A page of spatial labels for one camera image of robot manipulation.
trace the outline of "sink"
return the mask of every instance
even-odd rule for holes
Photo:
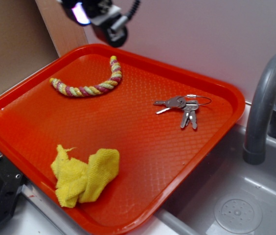
[[[245,128],[234,126],[173,192],[159,219],[179,234],[276,235],[276,140],[265,162],[243,160]]]

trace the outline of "faucet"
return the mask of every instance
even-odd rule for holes
[[[247,163],[264,162],[267,134],[276,139],[276,55],[266,65],[253,97],[243,146]]]

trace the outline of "bunch of keys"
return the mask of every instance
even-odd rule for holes
[[[195,98],[205,98],[208,99],[207,103],[199,104]],[[165,105],[166,108],[157,111],[156,114],[162,114],[165,111],[171,110],[171,109],[180,109],[184,112],[182,122],[181,122],[181,128],[185,128],[189,122],[192,124],[193,129],[197,129],[197,118],[196,118],[196,110],[199,108],[199,106],[210,104],[212,100],[205,96],[195,95],[195,94],[188,94],[185,96],[176,96],[173,98],[170,98],[168,100],[157,100],[153,105]]]

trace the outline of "orange tray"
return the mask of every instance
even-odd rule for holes
[[[49,83],[96,85],[111,76],[117,56],[123,80],[111,92],[75,98]],[[180,128],[182,111],[155,100],[197,94],[212,103],[196,111],[197,130]],[[241,117],[243,95],[234,86],[104,45],[75,49],[0,96],[0,151],[55,203],[50,164],[56,146],[76,147],[84,162],[100,148],[120,152],[119,175],[96,202],[63,210],[95,235],[118,235],[145,222]]]

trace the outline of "black cable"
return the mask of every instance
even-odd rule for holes
[[[136,13],[139,5],[140,5],[140,0],[135,0],[130,11],[125,14],[125,16],[128,18],[128,20],[130,20],[133,17],[133,15]]]

